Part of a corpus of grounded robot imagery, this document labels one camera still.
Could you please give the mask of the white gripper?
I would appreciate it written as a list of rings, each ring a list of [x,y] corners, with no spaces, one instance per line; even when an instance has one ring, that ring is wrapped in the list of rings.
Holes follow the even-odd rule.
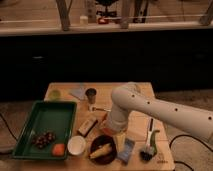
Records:
[[[114,132],[125,131],[128,127],[128,118],[130,111],[113,105],[111,111],[107,114],[106,126]],[[124,150],[126,134],[124,132],[113,136],[117,152]]]

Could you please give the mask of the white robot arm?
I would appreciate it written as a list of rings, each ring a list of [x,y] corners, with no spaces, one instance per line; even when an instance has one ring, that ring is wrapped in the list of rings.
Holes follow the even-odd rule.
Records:
[[[115,87],[111,92],[112,108],[106,116],[105,128],[111,134],[124,131],[129,115],[138,111],[189,133],[211,145],[213,152],[213,111],[149,98],[134,82]]]

